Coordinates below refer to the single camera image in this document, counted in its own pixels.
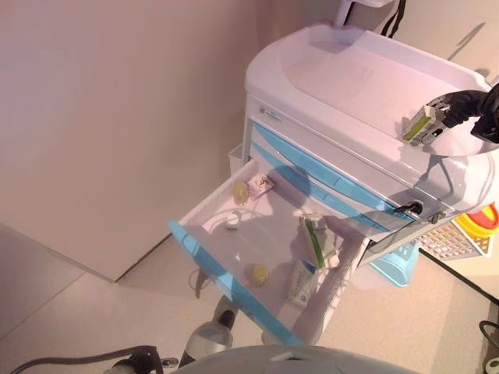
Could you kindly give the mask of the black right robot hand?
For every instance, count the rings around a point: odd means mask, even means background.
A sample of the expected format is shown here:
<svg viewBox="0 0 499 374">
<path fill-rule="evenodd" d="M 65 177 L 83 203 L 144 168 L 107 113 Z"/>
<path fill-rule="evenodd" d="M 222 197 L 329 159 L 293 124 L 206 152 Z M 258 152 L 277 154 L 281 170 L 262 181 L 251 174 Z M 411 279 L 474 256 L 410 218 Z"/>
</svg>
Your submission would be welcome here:
<svg viewBox="0 0 499 374">
<path fill-rule="evenodd" d="M 470 131 L 472 136 L 498 144 L 498 84 L 489 91 L 461 90 L 446 93 L 424 106 L 430 116 L 426 134 L 420 140 L 430 144 L 439 136 L 471 118 L 476 121 Z"/>
</svg>

